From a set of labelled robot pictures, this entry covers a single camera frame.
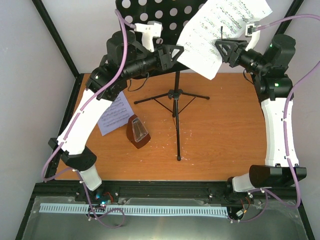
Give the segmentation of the black music stand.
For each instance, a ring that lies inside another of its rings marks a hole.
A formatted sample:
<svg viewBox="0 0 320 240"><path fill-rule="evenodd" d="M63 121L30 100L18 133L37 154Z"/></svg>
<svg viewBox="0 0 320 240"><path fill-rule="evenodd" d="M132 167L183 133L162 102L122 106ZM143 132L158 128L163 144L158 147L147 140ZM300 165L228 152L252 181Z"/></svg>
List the black music stand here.
<svg viewBox="0 0 320 240"><path fill-rule="evenodd" d="M132 19L132 23L134 24L146 24L148 21L158 21L162 23L164 30L161 33L161 37L153 41L153 43L158 46L162 43L175 45L183 27L205 3L205 0L117 0L115 5L121 15L126 19ZM179 88L180 71L186 69L186 66L177 63L170 70L163 72L156 70L151 71L149 73L150 77L175 73L174 88L166 93L134 102L134 104L137 105L154 100L161 106L164 106L158 99L168 97L170 100L173 100L172 109L167 108L167 110L172 113L172 117L175 119L176 158L178 161L181 160L179 113L182 110L179 109L178 105L180 95L190 96L193 97L193 99L210 99L208 96L184 92Z"/></svg>

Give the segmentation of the brown wooden metronome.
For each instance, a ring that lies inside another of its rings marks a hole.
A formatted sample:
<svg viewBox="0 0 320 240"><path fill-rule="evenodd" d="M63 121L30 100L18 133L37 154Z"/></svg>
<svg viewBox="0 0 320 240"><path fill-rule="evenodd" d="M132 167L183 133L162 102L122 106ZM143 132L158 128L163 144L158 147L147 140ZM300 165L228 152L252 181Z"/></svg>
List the brown wooden metronome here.
<svg viewBox="0 0 320 240"><path fill-rule="evenodd" d="M128 119L126 137L137 149L141 149L151 140L148 130L135 114Z"/></svg>

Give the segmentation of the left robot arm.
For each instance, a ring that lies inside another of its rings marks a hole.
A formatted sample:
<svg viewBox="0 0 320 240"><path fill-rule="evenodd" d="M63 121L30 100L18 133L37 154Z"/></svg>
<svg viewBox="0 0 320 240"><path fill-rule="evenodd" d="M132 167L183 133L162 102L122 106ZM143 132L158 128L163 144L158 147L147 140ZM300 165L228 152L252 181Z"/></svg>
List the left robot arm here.
<svg viewBox="0 0 320 240"><path fill-rule="evenodd" d="M102 180L95 166L96 155L86 146L87 140L102 114L119 93L127 88L127 80L149 76L153 71L166 72L177 62L184 48L158 44L151 51L136 40L131 31L117 31L106 42L107 54L86 82L81 101L65 130L48 142L64 164L80 175L92 201L103 198Z"/></svg>

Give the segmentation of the clear plastic metronome cover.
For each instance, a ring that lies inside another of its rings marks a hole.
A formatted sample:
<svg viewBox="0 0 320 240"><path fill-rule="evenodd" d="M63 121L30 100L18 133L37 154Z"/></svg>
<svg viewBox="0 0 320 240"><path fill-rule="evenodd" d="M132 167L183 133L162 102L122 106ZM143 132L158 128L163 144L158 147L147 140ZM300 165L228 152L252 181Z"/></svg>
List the clear plastic metronome cover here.
<svg viewBox="0 0 320 240"><path fill-rule="evenodd" d="M132 132L134 141L137 143L148 135L147 129L138 117L132 121Z"/></svg>

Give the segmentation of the white sheet music paper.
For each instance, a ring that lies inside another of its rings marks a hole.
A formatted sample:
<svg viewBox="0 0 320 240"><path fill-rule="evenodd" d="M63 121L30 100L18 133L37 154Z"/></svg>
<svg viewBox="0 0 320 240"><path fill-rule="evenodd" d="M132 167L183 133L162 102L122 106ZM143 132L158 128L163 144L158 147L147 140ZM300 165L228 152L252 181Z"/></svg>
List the white sheet music paper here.
<svg viewBox="0 0 320 240"><path fill-rule="evenodd" d="M265 0L208 0L184 26L176 45L184 48L177 61L212 80L222 65L217 40L239 38L248 22L272 13Z"/></svg>

